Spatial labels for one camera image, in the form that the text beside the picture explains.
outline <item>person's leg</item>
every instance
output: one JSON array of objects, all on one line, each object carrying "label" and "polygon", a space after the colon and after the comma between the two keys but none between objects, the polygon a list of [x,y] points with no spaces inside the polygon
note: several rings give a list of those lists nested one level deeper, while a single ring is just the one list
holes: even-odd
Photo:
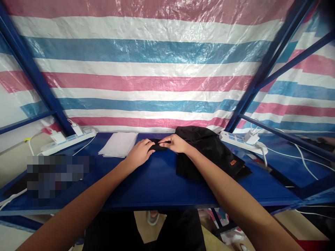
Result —
[{"label": "person's leg", "polygon": [[144,250],[134,212],[99,213],[86,229],[83,251]]},{"label": "person's leg", "polygon": [[206,250],[198,211],[170,211],[157,238],[157,250]]}]

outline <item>shoe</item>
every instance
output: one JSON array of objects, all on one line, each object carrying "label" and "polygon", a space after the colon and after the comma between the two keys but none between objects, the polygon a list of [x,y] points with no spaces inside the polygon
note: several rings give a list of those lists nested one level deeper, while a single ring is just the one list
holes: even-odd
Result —
[{"label": "shoe", "polygon": [[156,215],[156,217],[151,217],[151,212],[148,211],[148,214],[147,214],[147,220],[148,220],[148,224],[150,226],[154,226],[157,224],[158,222],[158,219],[159,219],[159,214]]}]

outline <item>power strip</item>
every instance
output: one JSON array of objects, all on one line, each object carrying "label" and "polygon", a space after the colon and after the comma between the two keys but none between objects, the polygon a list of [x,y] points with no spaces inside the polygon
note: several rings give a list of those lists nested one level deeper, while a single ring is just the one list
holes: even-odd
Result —
[{"label": "power strip", "polygon": [[261,142],[257,142],[254,145],[250,145],[244,142],[244,138],[240,135],[235,135],[235,134],[231,134],[229,132],[226,131],[221,131],[219,138],[221,141],[223,142],[227,142],[229,144],[238,146],[240,148],[252,151],[254,153],[258,153],[263,155],[263,152],[261,150],[261,148],[263,148],[264,154],[268,153],[268,149],[266,148],[266,146],[261,143]]},{"label": "power strip", "polygon": [[59,152],[69,146],[75,145],[77,143],[80,143],[84,141],[85,139],[92,138],[97,134],[97,132],[94,129],[91,129],[91,131],[86,132],[80,136],[77,136],[76,134],[69,136],[66,138],[66,141],[60,144],[57,144],[56,142],[52,142],[49,144],[46,144],[41,147],[41,153],[44,156],[52,155],[56,152]]}]

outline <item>person's right hand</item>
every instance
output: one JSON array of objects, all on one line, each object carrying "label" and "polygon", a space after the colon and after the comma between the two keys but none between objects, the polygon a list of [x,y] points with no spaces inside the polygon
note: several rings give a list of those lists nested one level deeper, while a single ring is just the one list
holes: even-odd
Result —
[{"label": "person's right hand", "polygon": [[190,144],[188,144],[185,140],[183,140],[176,134],[165,137],[164,139],[159,141],[159,143],[160,146],[167,147],[172,151],[178,153],[187,153],[192,148]]}]

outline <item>white paper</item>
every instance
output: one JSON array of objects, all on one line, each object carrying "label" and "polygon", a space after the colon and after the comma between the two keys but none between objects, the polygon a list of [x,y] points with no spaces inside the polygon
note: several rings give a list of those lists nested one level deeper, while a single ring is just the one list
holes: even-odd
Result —
[{"label": "white paper", "polygon": [[103,157],[125,158],[134,147],[137,135],[136,132],[114,133],[98,154],[103,154]]}]

